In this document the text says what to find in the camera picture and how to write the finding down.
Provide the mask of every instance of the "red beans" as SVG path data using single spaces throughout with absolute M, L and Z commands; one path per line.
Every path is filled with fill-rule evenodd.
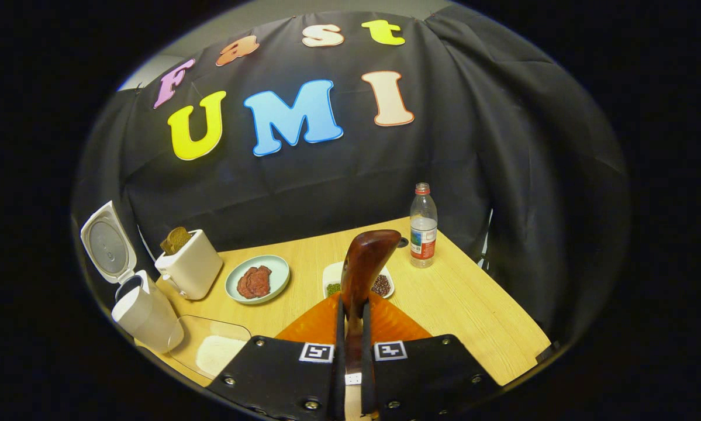
M 387 279 L 387 277 L 384 275 L 378 275 L 377 280 L 374 281 L 374 284 L 371 286 L 371 290 L 380 296 L 389 294 L 389 291 L 391 290 L 389 279 Z

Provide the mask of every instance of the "meat slice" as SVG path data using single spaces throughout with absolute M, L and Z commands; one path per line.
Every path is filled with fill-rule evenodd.
M 239 279 L 238 285 L 236 285 L 236 291 L 243 296 L 243 298 L 255 298 L 256 295 L 249 291 L 249 288 L 247 287 L 247 282 L 249 275 L 254 274 L 257 272 L 256 267 L 249 267 L 249 270 L 246 271 L 246 273 Z
M 246 288 L 254 296 L 261 298 L 270 293 L 270 270 L 267 266 L 259 266 L 255 272 L 249 274 L 246 279 Z

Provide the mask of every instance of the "plastic water bottle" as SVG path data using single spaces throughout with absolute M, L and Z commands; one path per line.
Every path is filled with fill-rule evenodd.
M 433 264 L 438 214 L 428 183 L 415 184 L 415 200 L 410 207 L 410 262 L 415 267 Z

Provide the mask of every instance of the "table surface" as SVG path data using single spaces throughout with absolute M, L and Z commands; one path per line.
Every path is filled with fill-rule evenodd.
M 236 323 L 251 335 L 274 337 L 323 299 L 324 268 L 345 259 L 356 235 L 374 229 L 396 229 L 409 237 L 409 221 L 400 218 L 318 237 L 223 251 L 219 255 L 225 265 L 200 301 L 182 298 L 166 281 L 159 279 L 157 285 L 179 316 Z M 225 292 L 226 277 L 241 262 L 260 255 L 281 256 L 287 261 L 291 268 L 288 285 L 267 303 L 237 303 Z M 548 337 L 527 312 L 441 231 L 436 238 L 433 265 L 419 269 L 409 259 L 407 246 L 397 249 L 387 263 L 395 283 L 390 302 L 432 335 L 456 335 L 496 383 L 507 384 L 524 374 L 537 364 L 535 357 L 550 346 Z M 154 353 L 187 378 L 202 386 L 209 384 L 209 379 L 169 354 Z

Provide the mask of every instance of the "light blue plate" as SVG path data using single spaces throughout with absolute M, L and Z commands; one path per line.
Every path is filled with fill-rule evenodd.
M 270 274 L 270 293 L 262 296 L 262 298 L 243 298 L 236 290 L 239 284 L 239 279 L 243 277 L 249 267 L 267 266 L 272 270 Z M 244 261 L 235 269 L 231 270 L 225 280 L 225 293 L 239 303 L 243 304 L 259 304 L 275 298 L 288 285 L 288 279 L 291 277 L 291 269 L 288 268 L 287 262 L 280 256 L 256 256 Z

